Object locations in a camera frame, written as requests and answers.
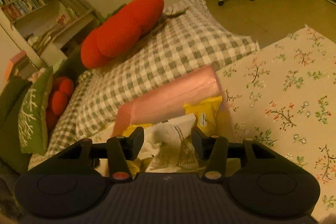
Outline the yellow snack packet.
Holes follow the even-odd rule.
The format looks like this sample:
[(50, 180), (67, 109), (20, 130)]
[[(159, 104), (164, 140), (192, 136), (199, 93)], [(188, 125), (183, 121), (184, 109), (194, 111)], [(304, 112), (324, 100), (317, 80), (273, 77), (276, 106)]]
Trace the yellow snack packet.
[(222, 96), (202, 100), (194, 105), (185, 103), (185, 114), (194, 114), (195, 125), (207, 136), (214, 135), (217, 128), (217, 114), (222, 104)]

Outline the grey checkered blanket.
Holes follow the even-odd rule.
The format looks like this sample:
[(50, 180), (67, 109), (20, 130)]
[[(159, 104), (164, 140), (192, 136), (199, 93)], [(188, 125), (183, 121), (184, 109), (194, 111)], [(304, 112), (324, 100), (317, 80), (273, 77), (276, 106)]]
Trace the grey checkered blanket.
[(133, 98), (208, 64), (219, 70), (259, 48), (251, 37), (226, 30), (204, 0), (183, 0), (164, 9), (153, 34), (102, 68), (85, 68), (75, 50), (55, 73), (71, 79), (75, 91), (50, 135), (46, 157), (101, 131)]

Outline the bookshelf with books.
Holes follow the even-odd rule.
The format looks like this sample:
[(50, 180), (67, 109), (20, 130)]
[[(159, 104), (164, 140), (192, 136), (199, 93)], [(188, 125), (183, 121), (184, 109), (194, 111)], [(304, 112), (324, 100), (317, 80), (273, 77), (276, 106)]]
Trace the bookshelf with books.
[(1, 0), (1, 21), (38, 68), (66, 60), (99, 24), (80, 0)]

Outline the crumpled white snack wrapper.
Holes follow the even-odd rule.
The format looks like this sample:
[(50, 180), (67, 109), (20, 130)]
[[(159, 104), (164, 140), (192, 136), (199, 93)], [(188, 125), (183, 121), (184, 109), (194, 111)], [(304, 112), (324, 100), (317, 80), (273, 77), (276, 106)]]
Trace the crumpled white snack wrapper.
[(195, 121), (194, 114), (187, 114), (144, 129), (137, 158), (146, 166), (145, 172), (192, 172), (199, 168), (191, 141)]

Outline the small red plush pillow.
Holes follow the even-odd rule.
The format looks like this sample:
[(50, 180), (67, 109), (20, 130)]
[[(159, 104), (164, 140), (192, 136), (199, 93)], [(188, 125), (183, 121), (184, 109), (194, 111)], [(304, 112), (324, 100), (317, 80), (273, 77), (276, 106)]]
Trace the small red plush pillow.
[(48, 132), (51, 132), (55, 128), (58, 119), (70, 101), (74, 89), (74, 82), (68, 77), (61, 76), (53, 81), (46, 110), (46, 125)]

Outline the floral tablecloth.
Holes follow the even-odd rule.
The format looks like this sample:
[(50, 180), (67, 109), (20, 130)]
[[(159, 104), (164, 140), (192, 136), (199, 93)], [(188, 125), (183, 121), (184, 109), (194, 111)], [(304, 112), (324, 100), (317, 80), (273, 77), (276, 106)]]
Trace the floral tablecloth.
[(310, 172), (313, 215), (335, 213), (335, 44), (310, 27), (218, 69), (233, 138), (252, 138)]

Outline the large red plush pillow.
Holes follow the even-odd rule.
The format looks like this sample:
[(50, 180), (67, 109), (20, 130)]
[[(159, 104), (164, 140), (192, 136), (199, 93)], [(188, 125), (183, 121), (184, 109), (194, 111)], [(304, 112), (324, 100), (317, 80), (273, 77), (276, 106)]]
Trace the large red plush pillow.
[(149, 33), (163, 13), (164, 0), (132, 0), (85, 38), (81, 61), (88, 69), (103, 67)]

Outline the pink snack box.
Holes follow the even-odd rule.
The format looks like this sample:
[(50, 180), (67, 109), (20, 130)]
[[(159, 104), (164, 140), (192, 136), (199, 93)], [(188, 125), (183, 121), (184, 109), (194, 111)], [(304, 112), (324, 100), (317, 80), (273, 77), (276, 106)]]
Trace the pink snack box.
[(216, 134), (234, 141), (229, 107), (211, 65), (195, 69), (122, 105), (116, 116), (112, 137), (122, 135), (131, 124), (157, 124), (183, 116), (184, 104), (196, 105), (216, 96), (223, 98), (217, 115)]

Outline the green embroidered cushion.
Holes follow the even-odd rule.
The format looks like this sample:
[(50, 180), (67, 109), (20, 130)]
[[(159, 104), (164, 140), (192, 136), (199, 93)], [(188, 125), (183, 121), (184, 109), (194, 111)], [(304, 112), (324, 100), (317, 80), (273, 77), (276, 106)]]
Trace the green embroidered cushion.
[(22, 153), (44, 155), (48, 145), (46, 110), (52, 89), (54, 71), (43, 68), (29, 87), (18, 115), (18, 135)]

